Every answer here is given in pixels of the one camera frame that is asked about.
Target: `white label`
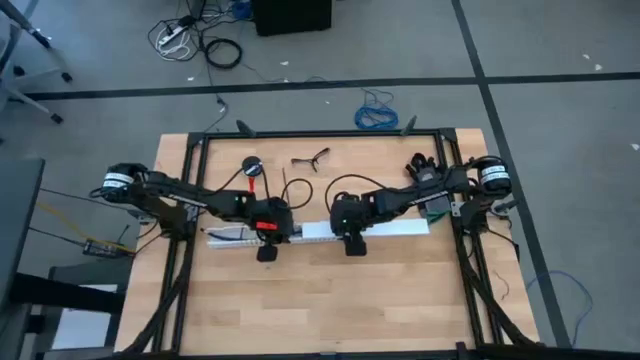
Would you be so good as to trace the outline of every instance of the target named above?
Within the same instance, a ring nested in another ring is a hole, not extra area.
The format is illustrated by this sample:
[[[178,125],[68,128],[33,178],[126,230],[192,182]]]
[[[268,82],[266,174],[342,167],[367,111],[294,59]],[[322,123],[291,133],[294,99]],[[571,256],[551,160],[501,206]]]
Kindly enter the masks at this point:
[[[102,187],[123,187],[127,185],[129,184],[125,184],[122,181],[111,181],[111,180],[107,180],[102,183]]]
[[[183,198],[182,196],[169,194],[169,197],[174,199],[174,200],[179,200],[179,201],[182,201],[182,202],[186,202],[187,204],[191,204],[191,205],[195,205],[195,206],[199,206],[199,207],[207,207],[207,204],[205,204],[205,203],[201,203],[201,202],[198,202],[198,201],[195,201],[195,200]]]
[[[505,170],[504,166],[495,165],[495,166],[490,166],[490,167],[482,170],[481,174],[482,174],[482,176],[485,176],[485,175],[489,175],[489,174],[494,173],[494,172],[505,172],[505,171],[506,170]]]
[[[507,174],[506,172],[501,172],[501,173],[487,175],[482,179],[480,179],[480,184],[484,185],[484,183],[486,183],[487,181],[492,181],[496,179],[509,179],[509,174]]]
[[[425,196],[425,197],[421,197],[420,199],[417,200],[413,200],[411,202],[409,202],[409,205],[415,205],[415,204],[420,204],[423,203],[425,201],[429,201],[435,198],[439,198],[441,196],[445,196],[449,194],[447,191],[440,191],[439,193],[433,194],[433,195],[429,195],[429,196]]]
[[[124,181],[128,184],[131,184],[133,182],[133,178],[131,176],[127,176],[125,174],[119,174],[119,173],[107,173],[107,175],[104,176],[105,180],[120,180],[120,181]]]

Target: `wooden table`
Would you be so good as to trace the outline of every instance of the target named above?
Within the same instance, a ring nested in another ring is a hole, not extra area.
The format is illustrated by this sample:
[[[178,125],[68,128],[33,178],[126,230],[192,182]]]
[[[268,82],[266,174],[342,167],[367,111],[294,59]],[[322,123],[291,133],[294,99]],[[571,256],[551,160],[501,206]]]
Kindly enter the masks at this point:
[[[487,153],[479,129],[458,129],[462,158]],[[180,177],[187,135],[163,135],[155,170]],[[312,157],[330,147],[318,173],[310,166],[290,163],[291,157]],[[209,145],[204,185],[221,186],[249,155],[265,166],[272,195],[286,177],[306,178],[314,185],[312,201],[294,211],[297,222],[327,220],[324,191],[335,177],[356,173],[394,187],[410,184],[403,168],[416,152],[435,156],[433,138],[411,136],[354,138],[287,138],[214,140]],[[449,164],[453,162],[450,152]],[[199,153],[191,169],[195,181]],[[229,189],[247,189],[244,176]],[[359,179],[337,183],[329,194],[360,194],[375,186]],[[264,180],[256,179],[264,196]],[[290,187],[290,202],[308,196],[304,184]],[[405,218],[419,217],[411,209]],[[202,216],[198,227],[219,225]],[[490,227],[509,236],[507,225],[491,217]],[[144,245],[153,234],[140,240]],[[273,263],[258,263],[256,248],[210,249],[198,232],[189,286],[181,353],[268,354],[302,352],[368,352],[453,349],[457,341],[473,348],[460,267],[449,218],[431,226],[431,234],[365,239],[366,257],[346,257],[342,243],[280,246]],[[482,235],[495,298],[523,333],[537,340],[520,267],[510,243]],[[182,259],[184,244],[179,249]],[[147,247],[133,264],[116,350],[131,343],[153,313],[161,290],[168,241]],[[482,301],[485,340],[491,336]],[[175,304],[167,317],[164,348],[169,347]]]

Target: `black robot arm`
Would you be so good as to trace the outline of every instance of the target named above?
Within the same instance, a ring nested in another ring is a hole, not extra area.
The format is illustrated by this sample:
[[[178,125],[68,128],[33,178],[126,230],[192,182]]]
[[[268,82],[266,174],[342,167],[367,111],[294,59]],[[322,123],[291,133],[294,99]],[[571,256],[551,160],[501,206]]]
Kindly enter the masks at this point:
[[[477,169],[479,181],[467,176],[470,169]],[[412,206],[449,194],[470,195],[471,199],[457,211],[463,228],[472,230],[486,225],[485,214],[493,201],[511,193],[506,165],[495,156],[471,159],[465,165],[447,169],[434,166],[432,170],[428,178],[403,189],[384,187],[360,196],[336,194],[330,210],[331,230],[342,237],[347,256],[366,255],[360,234],[364,229],[391,221]]]
[[[169,205],[162,198],[173,199],[204,209],[224,221],[241,222],[255,230],[263,247],[258,260],[273,261],[277,255],[273,244],[288,241],[293,233],[293,216],[288,204],[278,198],[257,200],[245,190],[208,190],[171,178],[164,173],[148,171],[142,164],[122,163],[109,167],[101,188],[92,197],[111,203],[130,204],[158,220],[162,232],[178,239],[188,236],[188,211],[183,206]]]

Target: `blue cable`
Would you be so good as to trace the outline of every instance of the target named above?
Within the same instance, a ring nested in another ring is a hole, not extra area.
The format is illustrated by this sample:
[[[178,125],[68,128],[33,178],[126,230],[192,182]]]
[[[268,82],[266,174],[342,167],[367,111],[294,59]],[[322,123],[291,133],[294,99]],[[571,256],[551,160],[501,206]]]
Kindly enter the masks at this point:
[[[588,300],[587,308],[578,317],[578,321],[576,321],[576,326],[573,329],[573,340],[571,341],[571,347],[575,347],[576,346],[576,342],[578,341],[578,330],[580,329],[580,325],[582,324],[582,321],[587,317],[587,315],[589,315],[589,313],[593,309],[593,298],[591,297],[591,294],[589,293],[589,290],[587,290],[587,288],[584,285],[582,285],[582,283],[580,281],[578,281],[578,279],[573,277],[573,275],[568,274],[568,273],[566,273],[564,271],[560,271],[560,270],[551,270],[551,271],[549,271],[549,272],[547,272],[545,274],[540,274],[540,275],[536,276],[535,279],[533,279],[533,280],[531,280],[531,281],[529,281],[527,283],[527,291],[529,290],[529,288],[534,283],[536,283],[538,280],[540,280],[541,277],[550,276],[550,275],[563,275],[563,276],[566,276],[569,279],[573,280],[573,282],[575,282],[576,285],[578,285],[580,287],[580,290],[582,290],[582,292],[584,293],[585,297]]]
[[[364,89],[364,103],[356,111],[354,122],[360,129],[365,130],[389,130],[398,126],[398,113],[388,105],[393,101],[394,96],[388,91],[377,89]],[[383,102],[378,99],[378,95],[389,96],[389,100]]]

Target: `yellow cable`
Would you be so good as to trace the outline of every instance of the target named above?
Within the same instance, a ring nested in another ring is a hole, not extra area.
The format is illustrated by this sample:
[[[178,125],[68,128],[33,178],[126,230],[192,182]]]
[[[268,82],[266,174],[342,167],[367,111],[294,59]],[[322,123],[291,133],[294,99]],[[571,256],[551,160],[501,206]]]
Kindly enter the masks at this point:
[[[73,223],[71,220],[69,220],[61,211],[56,210],[56,209],[52,208],[51,206],[49,206],[47,204],[43,204],[43,203],[38,202],[38,203],[36,203],[36,205],[40,209],[42,209],[42,210],[44,210],[44,211],[46,211],[48,213],[51,213],[52,215],[54,215],[55,217],[60,219],[60,221],[62,221],[65,225],[67,225],[67,227],[69,227],[71,230],[73,230],[73,232],[78,234],[78,236],[80,236],[81,238],[84,238],[84,239],[87,239],[87,240],[91,240],[91,241],[94,241],[94,242],[97,242],[99,244],[103,244],[103,245],[106,245],[106,246],[112,246],[112,247],[115,247],[116,249],[120,249],[122,251],[126,251],[128,253],[135,254],[135,250],[131,250],[126,246],[118,245],[118,244],[111,243],[111,242],[108,242],[108,241],[98,240],[98,239],[94,238],[93,236],[86,234],[85,232],[80,230],[80,228],[75,223]]]

